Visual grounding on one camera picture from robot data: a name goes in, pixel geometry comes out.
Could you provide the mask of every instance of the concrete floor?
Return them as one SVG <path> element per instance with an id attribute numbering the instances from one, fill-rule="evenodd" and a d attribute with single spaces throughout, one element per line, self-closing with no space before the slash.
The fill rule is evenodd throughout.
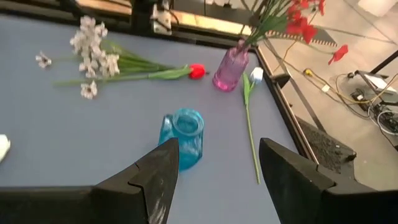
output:
<path id="1" fill-rule="evenodd" d="M 227 1 L 216 0 L 216 2 L 221 4 Z M 231 0 L 230 2 L 233 7 L 242 7 L 241 0 Z M 254 0 L 247 0 L 250 7 L 253 2 Z M 330 55 L 316 52 L 300 43 L 296 43 L 291 48 L 286 61 L 301 71 L 307 67 L 311 68 L 334 86 L 335 75 L 355 70 L 370 71 L 395 52 L 398 49 L 398 26 L 396 25 L 398 4 L 384 17 L 378 18 L 359 8 L 357 3 L 358 0 L 326 1 L 325 15 L 317 15 L 312 24 L 364 35 L 370 37 L 370 39 L 328 31 L 339 45 L 348 44 L 349 46 L 349 53 L 341 61 L 329 66 Z M 292 41 L 272 39 L 271 43 L 278 54 L 283 56 Z M 266 53 L 271 68 L 276 68 L 278 65 L 276 58 L 265 46 L 261 47 Z M 326 46 L 317 47 L 329 52 L 337 50 Z M 288 69 L 327 133 L 358 153 L 354 161 L 357 180 L 377 190 L 398 189 L 398 152 L 381 134 L 379 128 L 370 120 L 359 118 L 343 105 L 331 100 L 300 73 L 289 66 Z M 380 71 L 381 74 L 391 77 L 397 72 L 398 59 Z M 355 88 L 363 89 L 366 87 L 360 77 L 355 77 L 350 81 L 341 78 L 339 86 L 343 93 L 348 96 L 351 92 L 354 92 Z M 398 89 L 398 82 L 392 86 Z M 294 105 L 294 113 L 305 121 L 314 124 L 292 85 L 288 83 L 282 91 L 288 101 Z M 394 144 L 398 144 L 398 137 L 389 136 L 389 139 Z"/>

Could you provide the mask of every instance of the table surface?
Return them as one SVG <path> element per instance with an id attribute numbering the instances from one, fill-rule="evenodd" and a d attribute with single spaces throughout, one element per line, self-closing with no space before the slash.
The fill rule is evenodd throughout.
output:
<path id="1" fill-rule="evenodd" d="M 56 61 L 72 56 L 77 27 L 11 16 L 0 24 L 0 133 L 12 142 L 1 187 L 95 185 L 155 148 L 163 115 L 187 107 L 205 121 L 203 157 L 180 173 L 168 223 L 280 223 L 264 181 L 256 184 L 241 84 L 223 93 L 211 83 L 225 49 L 110 33 L 143 57 L 202 63 L 211 75 L 108 83 L 90 101 L 79 86 L 53 85 L 81 76 L 77 61 Z M 35 61 L 41 50 L 53 59 L 48 70 Z M 251 54 L 247 72 L 256 65 Z M 250 107 L 256 150 L 267 137 L 297 152 L 264 81 Z"/>

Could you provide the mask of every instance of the pink glass vase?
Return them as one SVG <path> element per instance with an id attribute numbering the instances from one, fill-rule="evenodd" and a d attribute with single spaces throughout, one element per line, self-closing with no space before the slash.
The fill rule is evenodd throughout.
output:
<path id="1" fill-rule="evenodd" d="M 248 50 L 249 47 L 244 46 L 244 40 L 239 40 L 236 47 L 227 50 L 213 77 L 215 87 L 225 92 L 235 89 L 249 63 Z"/>

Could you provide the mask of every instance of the metal frame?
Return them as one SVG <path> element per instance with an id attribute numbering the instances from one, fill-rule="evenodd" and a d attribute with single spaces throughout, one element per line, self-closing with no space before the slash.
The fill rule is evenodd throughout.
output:
<path id="1" fill-rule="evenodd" d="M 76 12 L 68 11 L 67 8 L 65 9 L 59 4 L 55 5 L 53 2 L 50 6 L 48 6 L 43 3 L 31 5 L 28 3 L 5 0 L 2 3 L 0 2 L 0 6 L 5 6 L 0 7 L 0 13 L 31 17 L 45 21 L 51 20 L 52 22 L 60 22 L 63 24 L 79 24 L 79 20 L 74 16 L 76 15 Z M 225 34 L 213 30 L 197 29 L 186 26 L 173 26 L 173 34 L 170 36 L 154 34 L 153 32 L 145 32 L 142 30 L 137 32 L 134 30 L 132 31 L 132 21 L 126 15 L 122 16 L 120 14 L 111 14 L 109 12 L 103 14 L 103 12 L 100 11 L 90 11 L 90 14 L 95 14 L 102 21 L 104 21 L 109 30 L 150 38 L 185 42 L 195 45 L 205 45 L 222 49 L 234 47 L 240 38 L 238 35 Z M 284 94 L 281 91 L 282 86 L 280 86 L 278 82 L 275 82 L 273 79 L 273 74 L 268 66 L 264 54 L 261 52 L 261 49 L 259 47 L 255 47 L 249 51 L 256 54 L 259 64 L 265 71 L 264 79 L 266 84 L 275 99 L 277 107 L 284 119 L 285 125 L 287 126 L 292 139 L 294 140 L 299 154 L 319 164 L 299 123 L 296 120 L 295 115 L 293 114 L 293 111 L 291 110 Z"/>

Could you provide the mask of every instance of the vase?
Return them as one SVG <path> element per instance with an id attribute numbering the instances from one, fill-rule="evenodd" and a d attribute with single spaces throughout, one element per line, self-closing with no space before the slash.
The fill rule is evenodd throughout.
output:
<path id="1" fill-rule="evenodd" d="M 239 40 L 236 47 L 227 50 L 213 77 L 215 87 L 225 92 L 235 89 L 249 63 L 248 50 L 244 40 Z"/>
<path id="2" fill-rule="evenodd" d="M 178 138 L 179 170 L 191 168 L 202 157 L 204 126 L 200 113 L 193 109 L 182 108 L 163 117 L 159 145 L 170 138 Z"/>

